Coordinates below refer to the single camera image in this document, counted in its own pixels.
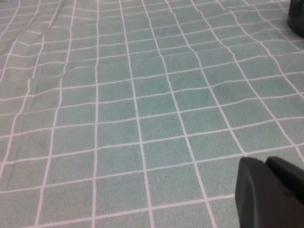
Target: dark object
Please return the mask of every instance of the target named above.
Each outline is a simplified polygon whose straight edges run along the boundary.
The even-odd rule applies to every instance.
[[[304,171],[277,157],[243,157],[235,200],[241,228],[303,228]]]
[[[304,0],[291,0],[289,5],[288,26],[304,38]]]

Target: green checkered tablecloth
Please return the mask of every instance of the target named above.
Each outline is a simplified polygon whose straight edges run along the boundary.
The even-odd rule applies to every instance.
[[[238,227],[242,156],[304,168],[288,6],[0,3],[0,227]]]

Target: white grid line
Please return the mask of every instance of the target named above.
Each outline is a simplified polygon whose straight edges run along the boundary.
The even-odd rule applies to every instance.
[[[261,15],[261,13],[260,13],[261,10],[258,10],[256,6],[253,6],[253,7],[256,9],[256,12],[258,13],[259,17],[260,17],[263,21],[268,22],[273,28],[276,29],[276,31],[278,31],[278,32],[286,39],[286,41],[288,41],[294,48],[296,48],[297,50],[301,51],[296,45],[293,44],[293,42],[292,42],[291,40],[289,40],[289,39],[282,33],[282,31],[281,31],[280,29],[278,29],[276,26],[273,25],[273,23],[271,23],[271,21],[265,19],[265,18]]]
[[[152,213],[152,203],[151,203],[151,196],[150,196],[150,189],[149,189],[149,182],[148,182],[148,174],[146,171],[146,160],[143,150],[143,137],[142,137],[142,131],[139,121],[139,114],[138,114],[138,105],[136,100],[136,93],[135,93],[135,87],[134,87],[134,81],[133,81],[133,73],[132,73],[132,66],[131,66],[131,60],[130,60],[130,54],[129,54],[129,47],[128,47],[128,39],[127,39],[127,33],[125,29],[125,23],[124,23],[124,15],[123,15],[123,8],[121,0],[119,0],[120,5],[120,11],[121,11],[121,17],[123,21],[123,32],[124,32],[124,39],[125,39],[125,45],[127,49],[127,56],[128,56],[128,66],[129,66],[129,72],[130,72],[130,78],[131,78],[131,84],[132,84],[132,93],[133,93],[133,101],[135,106],[135,115],[136,115],[136,123],[137,123],[137,131],[139,135],[139,143],[140,143],[140,149],[141,149],[141,157],[142,157],[142,169],[143,169],[143,175],[144,175],[144,183],[145,183],[145,189],[146,189],[146,196],[147,196],[147,204],[149,209],[149,219],[150,219],[150,226],[151,228],[154,228],[154,219],[153,219],[153,213]]]
[[[40,4],[37,5],[37,9],[36,9],[36,12],[35,12],[34,16],[33,16],[32,19],[29,21],[29,23],[26,25],[26,27],[23,29],[23,31],[25,31],[25,30],[30,26],[31,22],[33,21],[33,19],[36,17],[36,15],[37,15],[37,13],[38,13],[39,7],[40,7]],[[9,50],[9,54],[8,54],[7,57],[6,57],[4,67],[3,67],[3,69],[2,69],[2,74],[1,74],[1,77],[0,77],[0,83],[1,83],[2,80],[3,80],[4,73],[5,73],[5,69],[7,68],[6,66],[7,66],[7,63],[9,62],[9,57],[10,57],[10,55],[12,54],[12,51],[13,51],[15,45],[16,45],[16,42],[17,42],[17,40],[19,39],[19,37],[20,37],[21,34],[22,34],[22,32],[19,33],[19,35],[15,38],[15,40],[14,40],[14,42],[13,42],[13,45],[11,46],[11,48],[10,48],[10,50]]]
[[[296,144],[296,146],[303,146],[303,145],[304,145],[304,142]],[[277,151],[277,150],[292,149],[292,148],[295,149],[295,146],[285,145],[285,146],[280,146],[280,147],[262,149],[262,150],[258,150],[258,151],[250,151],[250,152],[247,152],[247,155],[256,155],[256,154],[259,154],[259,153],[273,152],[273,151]],[[80,153],[69,153],[69,155],[75,155],[75,154],[80,154]],[[64,157],[64,156],[66,156],[66,155],[65,154],[59,154],[59,155],[56,155],[56,156],[53,155],[53,158]],[[225,155],[225,156],[219,156],[219,157],[215,157],[215,158],[197,160],[196,163],[218,161],[218,160],[224,160],[224,159],[235,158],[235,157],[243,157],[243,156],[244,156],[244,154],[240,152],[240,153],[236,153],[236,154],[232,154],[232,155]],[[35,159],[35,161],[42,160],[42,159],[47,159],[47,157],[42,157],[42,158],[39,158],[39,159],[37,158],[37,159]],[[187,165],[193,165],[193,164],[194,164],[194,162],[191,161],[191,162],[179,163],[179,164],[175,164],[175,165],[167,165],[167,166],[148,168],[148,169],[146,169],[146,171],[170,169],[170,168],[176,168],[176,167],[180,167],[180,166],[187,166]],[[115,174],[110,174],[110,175],[101,175],[101,176],[96,177],[96,180],[112,178],[112,177],[120,177],[120,176],[124,176],[124,175],[130,175],[130,174],[136,174],[136,173],[142,173],[142,172],[144,172],[144,170],[135,170],[135,171],[115,173]],[[92,180],[93,180],[93,178],[85,178],[85,179],[78,179],[78,180],[72,180],[72,181],[66,181],[66,182],[59,182],[59,183],[45,185],[45,188],[60,186],[60,185],[66,185],[66,184],[72,184],[72,183],[80,183],[80,182],[84,182],[84,181],[92,181]],[[35,187],[29,187],[29,188],[24,188],[24,189],[6,190],[6,191],[0,191],[0,194],[19,192],[19,191],[36,190],[36,189],[40,189],[40,188],[41,188],[41,186],[35,186]]]
[[[143,7],[145,9],[145,12],[146,12],[146,15],[148,17],[148,20],[149,20],[149,24],[150,24],[150,28],[151,28],[151,31],[152,31],[152,34],[153,34],[153,38],[155,40],[155,45],[158,49],[158,52],[159,52],[159,55],[161,56],[161,59],[162,59],[162,62],[163,62],[163,66],[164,66],[164,69],[165,69],[165,73],[166,73],[166,77],[167,77],[167,82],[168,82],[168,85],[169,85],[169,88],[170,88],[170,91],[172,93],[172,98],[174,100],[174,105],[175,105],[175,108],[176,108],[176,111],[177,111],[177,114],[178,114],[178,118],[179,118],[179,121],[180,121],[180,124],[181,124],[181,127],[182,127],[182,131],[183,131],[183,134],[184,134],[184,137],[185,137],[185,140],[186,140],[186,144],[187,144],[187,147],[188,147],[188,150],[189,150],[189,153],[190,153],[190,156],[191,156],[191,159],[193,161],[193,165],[194,165],[194,170],[195,170],[195,173],[196,173],[196,176],[197,176],[197,179],[198,179],[198,182],[199,182],[199,186],[200,186],[200,189],[201,189],[201,192],[202,192],[202,196],[204,199],[207,200],[207,195],[206,195],[206,191],[205,191],[205,187],[202,183],[202,180],[201,180],[201,177],[200,177],[200,171],[198,169],[198,166],[197,166],[197,163],[196,163],[196,160],[195,160],[195,157],[194,157],[194,154],[192,152],[192,148],[191,148],[191,145],[190,145],[190,142],[189,142],[189,139],[187,137],[187,132],[186,132],[186,129],[185,129],[185,126],[184,126],[184,123],[183,123],[183,120],[182,120],[182,117],[181,117],[181,113],[179,111],[179,107],[178,107],[178,104],[177,104],[177,101],[176,101],[176,98],[175,98],[175,95],[173,93],[173,89],[172,89],[172,86],[171,86],[171,83],[170,83],[170,79],[169,79],[169,75],[168,75],[168,72],[167,72],[167,67],[166,67],[166,63],[165,63],[165,60],[164,60],[164,57],[163,55],[161,54],[161,51],[159,50],[159,47],[158,47],[158,43],[157,43],[157,39],[155,37],[155,34],[154,34],[154,31],[153,31],[153,27],[152,27],[152,24],[151,24],[151,19],[149,17],[149,14],[147,12],[147,9],[146,9],[146,6],[144,4],[144,1],[142,0],[142,3],[143,3]],[[215,222],[215,219],[213,217],[213,214],[212,214],[212,211],[211,211],[211,207],[210,207],[210,204],[206,201],[206,206],[207,206],[207,210],[208,210],[208,214],[209,214],[209,217],[210,217],[210,221],[212,223],[212,226],[213,228],[216,228],[216,222]]]
[[[232,16],[235,18],[236,23],[238,23],[238,19],[237,17],[234,15],[233,12]],[[246,31],[243,29],[243,27],[241,25],[239,25],[240,28],[246,33]],[[284,76],[285,80],[293,87],[293,89],[304,99],[304,95],[302,95],[301,93],[299,93],[299,91],[296,89],[296,87],[288,80],[288,78],[284,75],[284,72],[282,71],[278,61],[271,55],[270,51],[268,50],[267,47],[265,47],[265,45],[263,43],[260,43],[260,45],[267,51],[267,53],[269,54],[269,56],[275,61],[277,68],[279,69],[280,73]],[[243,77],[245,79],[247,79],[246,75],[244,74],[244,72],[241,70],[241,73],[243,75]],[[267,105],[265,104],[265,102],[260,98],[260,96],[258,95],[258,93],[255,91],[255,89],[252,87],[251,83],[249,81],[247,81],[249,87],[251,88],[251,90],[257,95],[257,97],[259,98],[259,100],[261,101],[261,103],[263,104],[263,106],[265,107],[265,109],[269,112],[269,114],[272,116],[272,118],[275,120],[277,126],[279,127],[279,129],[281,130],[282,134],[285,136],[285,138],[295,147],[300,159],[302,160],[302,162],[304,163],[304,156],[302,155],[300,149],[298,146],[295,145],[295,143],[291,140],[291,138],[287,135],[287,133],[285,132],[284,128],[282,127],[282,125],[280,124],[280,122],[278,121],[278,119],[275,117],[275,115],[270,111],[270,109],[267,107]]]
[[[17,12],[18,12],[18,10],[19,10],[19,8],[20,8],[20,0],[18,0],[18,7],[16,8],[16,11],[15,11],[14,15],[13,15],[13,16],[7,16],[7,18],[10,18],[10,17],[11,17],[11,20],[10,20],[9,23],[7,24],[6,28],[1,32],[0,40],[1,40],[2,36],[3,36],[3,34],[7,31],[7,29],[8,29],[9,26],[11,25],[12,21],[14,20],[14,18],[15,18],[15,16],[16,16]]]
[[[279,99],[279,98],[285,98],[285,97],[290,97],[290,96],[296,96],[299,94],[291,94],[291,95],[282,95],[282,96],[269,96],[269,97],[264,97],[261,98],[262,100],[266,100],[266,99]],[[225,107],[225,106],[230,106],[230,105],[235,105],[235,104],[239,104],[242,102],[246,102],[246,101],[251,101],[251,100],[259,100],[259,97],[252,97],[252,98],[246,98],[246,99],[242,99],[239,101],[235,101],[232,103],[227,103],[227,104],[220,104],[220,107]],[[81,105],[94,105],[95,103],[84,103]],[[182,110],[180,111],[180,113],[187,113],[187,112],[192,112],[192,111],[199,111],[199,110],[205,110],[205,109],[211,109],[211,108],[218,108],[218,106],[206,106],[206,107],[201,107],[201,108],[194,108],[194,109],[187,109],[187,110]],[[155,114],[155,115],[147,115],[147,116],[140,116],[140,119],[147,119],[147,118],[153,118],[153,117],[159,117],[159,116],[164,116],[164,115],[171,115],[171,114],[177,114],[177,112],[170,112],[170,113],[163,113],[163,114]],[[98,122],[98,124],[109,124],[109,123],[120,123],[120,122],[126,122],[126,121],[130,121],[133,120],[133,118],[130,119],[124,119],[124,120],[117,120],[117,121],[108,121],[108,122]],[[60,129],[60,128],[68,128],[68,127],[78,127],[78,126],[90,126],[93,125],[93,123],[80,123],[80,124],[73,124],[73,125],[62,125],[62,126],[56,126],[55,129]],[[20,136],[20,135],[24,135],[24,134],[28,134],[28,133],[35,133],[35,132],[40,132],[40,131],[45,131],[45,130],[50,130],[52,128],[50,127],[46,127],[46,128],[40,128],[40,129],[34,129],[34,130],[29,130],[29,131],[24,131],[24,132],[20,132],[20,133],[14,133],[13,136]],[[0,139],[2,138],[8,138],[10,135],[2,135],[0,136]]]
[[[14,119],[13,119],[13,122],[12,122],[12,125],[11,125],[8,146],[7,146],[7,149],[6,149],[5,156],[3,158],[3,162],[2,162],[1,167],[0,167],[0,180],[1,180],[1,177],[2,177],[2,174],[3,174],[5,162],[7,161],[8,157],[9,157],[10,147],[11,147],[11,143],[12,143],[13,135],[14,135],[14,130],[15,130],[16,119],[22,113],[22,111],[24,109],[25,103],[27,101],[27,95],[29,94],[29,91],[30,91],[30,80],[28,80],[28,90],[27,90],[27,94],[24,96],[22,106],[21,106],[19,112],[14,116]]]
[[[224,195],[224,196],[216,196],[216,197],[209,198],[208,200],[206,200],[206,199],[201,199],[201,200],[197,199],[197,200],[185,201],[185,202],[180,202],[180,203],[173,203],[173,204],[165,204],[165,205],[160,205],[160,206],[153,206],[152,209],[153,210],[156,210],[156,209],[165,209],[165,208],[185,206],[185,205],[191,205],[191,204],[203,203],[203,202],[209,202],[209,201],[215,201],[215,200],[230,199],[230,198],[233,198],[233,197],[234,197],[234,194]],[[146,212],[146,211],[149,211],[149,208],[142,208],[142,209],[122,211],[122,212],[117,212],[117,213],[112,213],[112,214],[106,214],[106,215],[99,215],[99,216],[96,216],[96,219],[105,219],[105,218],[111,218],[111,217],[116,217],[116,216],[134,214],[134,213],[138,213],[138,212]],[[23,227],[23,228],[46,228],[46,227],[52,227],[52,226],[60,226],[60,225],[66,225],[66,224],[73,224],[73,223],[77,223],[77,222],[85,222],[85,221],[90,221],[91,219],[92,218],[80,218],[80,219],[61,221],[61,222],[54,222],[54,223],[48,223],[48,224],[41,224],[41,225],[38,225],[38,226],[29,226],[29,227]]]
[[[48,29],[51,27],[51,24],[53,23],[54,17],[57,14],[57,11],[59,10],[59,6],[61,5],[61,3],[62,3],[62,1],[60,0],[58,2],[57,9],[54,12],[54,16],[52,17],[52,19],[50,21]],[[66,55],[66,63],[65,63],[65,66],[64,66],[64,73],[66,71],[66,65],[67,65],[67,62],[68,62],[68,54],[69,54],[69,52],[67,52],[67,55]],[[48,151],[48,158],[47,158],[47,164],[46,164],[46,168],[45,168],[45,173],[44,173],[44,177],[43,177],[43,181],[42,181],[42,185],[41,185],[40,193],[39,193],[39,202],[38,202],[38,208],[37,208],[37,213],[36,213],[36,218],[35,218],[35,226],[37,226],[39,224],[39,219],[40,219],[40,214],[41,214],[42,204],[43,204],[43,197],[44,197],[44,188],[45,188],[45,185],[47,183],[48,171],[49,171],[49,167],[51,165],[51,157],[52,157],[52,154],[53,154],[53,145],[54,145],[55,126],[56,126],[56,123],[57,123],[58,111],[59,111],[59,108],[60,108],[61,102],[62,102],[62,90],[61,90],[61,87],[62,87],[62,78],[59,80],[59,102],[58,102],[58,106],[57,106],[57,108],[55,110],[54,121],[53,121],[52,129],[51,129],[51,139],[50,139],[50,145],[49,145],[49,151]]]
[[[96,1],[96,46],[99,46],[99,1]],[[96,175],[97,175],[97,145],[98,145],[98,72],[97,66],[99,62],[99,49],[96,49],[96,64],[95,64],[95,123],[94,123],[94,166],[93,166],[93,187],[92,187],[92,221],[91,228],[95,228],[95,217],[96,217],[96,198],[97,198],[97,186],[96,186]]]

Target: green square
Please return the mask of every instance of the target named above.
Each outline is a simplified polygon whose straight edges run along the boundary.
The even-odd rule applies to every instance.
[[[138,40],[143,40],[143,39],[153,39],[153,34],[150,29],[127,32],[128,42],[138,41]]]
[[[85,52],[87,52],[87,50],[91,50],[92,51],[92,49],[94,48],[94,50],[92,51],[92,55],[91,55],[90,58],[96,58],[96,56],[97,56],[96,42],[97,42],[96,41],[96,37],[74,39],[74,40],[71,41],[70,54],[74,54],[74,51],[76,51],[75,53],[79,55],[79,51],[81,51],[81,50],[77,51],[77,49],[79,49],[79,48],[85,48],[85,49],[83,49]]]
[[[234,15],[236,16],[237,20],[242,21],[242,23],[244,24],[263,21],[263,19],[259,16],[257,11],[238,11],[238,12],[234,12]]]
[[[65,59],[63,62],[53,62],[52,59],[50,62],[38,65],[36,70],[36,78],[50,78],[50,77],[58,77],[62,75],[62,69],[65,65]]]
[[[1,226],[4,228],[33,226],[35,224],[38,202],[39,190],[1,194]]]
[[[241,153],[230,132],[192,136],[189,138],[189,142],[196,160]]]
[[[3,138],[3,139],[0,138],[0,163],[3,161],[5,157],[8,143],[9,143],[9,138]]]
[[[212,227],[207,207],[203,203],[177,206],[153,211],[155,227]]]
[[[207,197],[229,195],[235,192],[239,157],[198,164]]]
[[[52,158],[47,184],[91,178],[93,176],[93,166],[93,152]]]
[[[203,67],[234,62],[232,54],[225,47],[198,51],[197,53]]]
[[[276,118],[300,117],[304,113],[304,100],[299,95],[267,99],[265,103]]]
[[[49,91],[43,94],[28,97],[25,103],[24,112],[38,111],[49,108],[57,108],[59,103],[59,91]]]
[[[175,93],[175,98],[181,111],[208,106],[216,106],[209,89],[186,90]]]
[[[216,38],[214,37],[211,31],[202,31],[192,34],[186,34],[185,37],[190,45],[216,41]]]
[[[139,136],[135,120],[98,125],[98,146],[136,143],[138,141]]]
[[[282,158],[301,169],[304,168],[303,161],[299,158],[299,155],[295,148],[288,148],[288,149],[281,149],[281,150],[275,150],[275,151],[269,151],[269,152],[263,152],[263,153],[255,153],[249,155],[249,157],[257,158],[263,162],[266,161],[268,157],[279,157]]]
[[[5,165],[0,180],[0,189],[6,191],[40,186],[46,165],[46,159]]]
[[[276,123],[243,128],[234,133],[247,152],[290,145]]]
[[[45,188],[39,223],[53,223],[91,216],[92,192],[91,181]]]
[[[218,228],[239,227],[237,207],[234,198],[213,200],[210,202]]]
[[[198,68],[199,63],[193,53],[182,53],[176,55],[164,56],[167,71],[175,72],[179,70],[188,70]]]
[[[148,169],[192,161],[185,139],[151,142],[143,149]]]
[[[147,207],[142,173],[100,179],[97,185],[96,214],[110,214]]]
[[[33,57],[18,57],[18,56],[10,56],[8,61],[7,61],[7,65],[6,67],[34,67],[37,61],[37,56],[33,56]]]
[[[228,25],[237,25],[232,14],[223,14],[223,15],[219,15],[218,17],[210,18],[207,20],[212,28],[228,26]]]
[[[16,119],[14,132],[26,132],[53,126],[55,110],[20,114]]]
[[[130,78],[127,62],[98,65],[97,74],[98,83],[113,82]]]
[[[194,0],[193,2],[195,4],[201,3],[201,1],[199,1],[199,0]],[[223,4],[224,7],[226,7],[226,5],[238,6],[236,3],[237,3],[237,1],[229,2],[229,3],[222,2],[221,4]],[[202,13],[204,14],[204,16],[206,18],[214,17],[215,15],[221,15],[222,13],[226,12],[226,10],[222,9],[221,6],[216,2],[208,2],[208,4],[198,5],[197,8],[200,11],[202,11]]]
[[[296,52],[297,49],[287,40],[271,40],[263,43],[272,55],[284,55]]]
[[[99,57],[126,55],[127,49],[125,44],[116,44],[111,46],[99,47]]]
[[[13,115],[0,116],[0,136],[9,135],[13,124]]]
[[[304,143],[304,120],[294,119],[280,122],[289,138],[296,144]]]
[[[304,74],[292,74],[288,76],[288,79],[299,92],[304,92]]]
[[[239,63],[247,78],[279,75],[275,61],[271,57],[258,57]]]
[[[24,98],[1,101],[0,100],[0,115],[16,114],[21,109]]]
[[[153,30],[156,38],[181,35],[181,31],[177,25],[165,28],[153,28]]]
[[[176,25],[176,21],[172,14],[162,14],[161,16],[158,17],[151,17],[151,24],[152,27],[157,28],[160,26]]]
[[[222,43],[227,46],[240,45],[240,44],[248,44],[255,42],[251,37],[243,36],[243,37],[231,37],[222,40]]]
[[[49,92],[50,90],[56,90],[56,92],[59,94],[59,84],[60,84],[60,78],[59,77],[46,77],[46,78],[40,78],[36,79],[31,83],[30,86],[30,95],[37,96],[38,94],[44,94]]]
[[[62,77],[62,86],[86,86],[95,84],[95,69],[94,67],[82,67],[69,70]]]
[[[160,49],[163,48],[174,48],[179,47],[183,45],[187,45],[185,42],[185,39],[182,35],[180,36],[174,36],[174,37],[164,37],[164,38],[158,38],[157,44]]]
[[[105,148],[98,151],[98,176],[142,169],[143,163],[139,145]]]
[[[184,34],[209,29],[208,24],[203,20],[182,24],[180,27]]]
[[[92,102],[96,102],[95,86],[77,89],[65,89],[62,91],[61,106],[79,105]]]
[[[52,61],[60,62],[60,63],[65,63],[67,58],[67,53],[66,52],[50,52],[50,53],[43,53],[40,55],[38,64],[39,65],[44,65],[44,64],[49,64]]]
[[[99,37],[99,45],[109,45],[109,44],[117,44],[117,43],[125,43],[124,34],[111,34],[109,36]]]
[[[113,21],[113,22],[105,22],[105,23],[99,23],[99,34],[100,35],[111,35],[113,33],[120,33],[124,32],[123,28],[123,22],[120,21]]]
[[[81,50],[71,50],[68,56],[68,61],[70,62],[84,61],[87,59],[96,58],[96,56],[97,56],[96,47],[88,47],[86,49],[81,49]]]
[[[230,80],[244,79],[235,63],[206,68],[204,72],[210,85],[216,85]]]
[[[142,40],[128,44],[130,53],[156,50],[154,40]]]
[[[176,111],[171,94],[137,99],[137,106],[139,116],[172,113]]]
[[[272,117],[259,100],[249,100],[222,107],[231,127],[271,120]]]
[[[233,46],[230,50],[234,53],[237,60],[268,56],[266,49],[259,43]]]
[[[61,42],[54,42],[54,43],[45,43],[44,47],[43,47],[43,52],[51,52],[51,51],[67,51],[68,50],[68,45],[69,45],[69,40],[66,41],[61,41]],[[41,49],[41,46],[39,45],[34,45],[30,48],[30,50],[28,50],[27,52],[25,52],[25,54],[29,54],[31,53],[33,54],[38,54],[39,51]]]
[[[169,78],[174,91],[207,86],[200,70],[172,74]]]
[[[12,98],[16,96],[25,96],[28,90],[27,83],[24,80],[5,82],[0,84],[0,98]]]
[[[98,121],[117,121],[135,118],[134,101],[120,101],[100,104],[98,108]]]
[[[14,136],[8,161],[48,156],[50,140],[50,130]]]
[[[137,97],[163,94],[170,91],[166,76],[134,80],[134,87]]]
[[[294,94],[294,89],[281,76],[250,82],[260,97]]]
[[[53,154],[92,148],[94,148],[94,126],[66,127],[55,130]]]
[[[236,36],[245,36],[246,35],[239,26],[216,28],[216,29],[214,29],[214,33],[220,40],[226,39],[226,38],[233,38]]]
[[[125,18],[124,16],[124,22],[125,22],[125,30],[127,32],[150,28],[149,21],[146,17],[145,19],[143,17],[141,19],[128,19]]]
[[[177,114],[141,119],[142,140],[169,138],[182,135]]]
[[[95,122],[95,105],[87,104],[60,108],[56,126],[73,124],[91,124]]]
[[[91,221],[86,221],[86,222],[73,222],[69,224],[64,224],[64,225],[57,225],[57,226],[50,226],[48,228],[88,228],[91,227]]]
[[[187,46],[161,49],[161,54],[163,56],[180,55],[180,54],[183,54],[183,53],[190,54],[190,50]]]
[[[145,77],[165,73],[161,57],[132,59],[131,56],[131,66],[133,77]]]
[[[213,88],[220,104],[229,104],[248,98],[256,98],[247,82],[229,82]]]
[[[148,172],[152,205],[164,205],[202,198],[192,165]]]
[[[181,116],[188,134],[227,128],[224,118],[217,108],[186,112]]]
[[[118,82],[100,85],[98,88],[99,102],[115,101],[133,97],[131,82]]]
[[[129,215],[103,218],[96,221],[96,228],[150,228],[150,218],[148,212],[139,212]]]

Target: black plastic object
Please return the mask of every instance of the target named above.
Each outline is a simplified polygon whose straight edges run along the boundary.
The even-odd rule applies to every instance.
[[[304,38],[304,0],[291,0],[289,5],[288,26]]]
[[[304,228],[304,171],[277,157],[241,158],[235,201],[241,228]]]

